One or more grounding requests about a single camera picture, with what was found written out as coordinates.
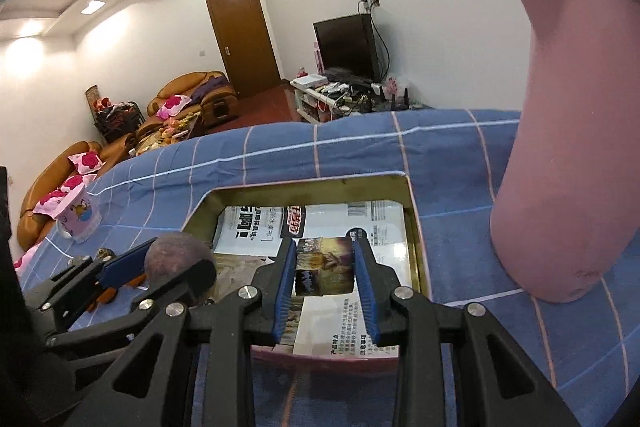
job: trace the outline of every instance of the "pink pitcher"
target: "pink pitcher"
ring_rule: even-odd
[[[522,288],[569,302],[640,225],[640,0],[522,3],[529,80],[491,233]]]

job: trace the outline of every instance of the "orange couch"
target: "orange couch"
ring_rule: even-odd
[[[133,134],[127,134],[105,147],[97,142],[78,142],[53,160],[31,185],[22,202],[20,221],[16,231],[20,247],[24,251],[29,250],[33,245],[42,241],[53,227],[54,220],[45,214],[33,214],[33,207],[38,203],[38,200],[56,190],[71,174],[76,173],[73,163],[67,158],[68,156],[94,150],[104,162],[102,168],[97,172],[100,177],[116,164],[128,158],[129,150],[134,145],[135,135]]]
[[[146,113],[149,118],[140,126],[136,135],[138,138],[145,136],[152,129],[156,129],[162,125],[162,120],[156,116],[156,112],[169,97],[175,94],[183,94],[191,96],[193,91],[209,81],[212,76],[222,76],[222,71],[197,71],[195,73],[187,73],[178,78],[174,78],[166,86],[164,86],[158,95],[149,102]],[[205,127],[211,127],[219,123],[231,120],[238,116],[238,95],[236,90],[231,86],[223,86],[212,90],[202,100],[200,105],[192,105],[181,111],[175,118],[180,120],[193,112],[202,112],[202,123]]]

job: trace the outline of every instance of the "brown wooden door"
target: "brown wooden door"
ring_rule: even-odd
[[[226,74],[241,98],[280,83],[260,0],[206,0]]]

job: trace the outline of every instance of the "black tv screen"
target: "black tv screen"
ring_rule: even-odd
[[[360,14],[314,24],[325,69],[344,68],[380,82],[371,15]]]

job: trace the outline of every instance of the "red floor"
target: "red floor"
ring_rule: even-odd
[[[240,116],[213,127],[207,134],[265,123],[300,121],[299,118],[294,119],[289,109],[286,89],[286,86],[277,86],[250,98],[242,98],[239,100]]]

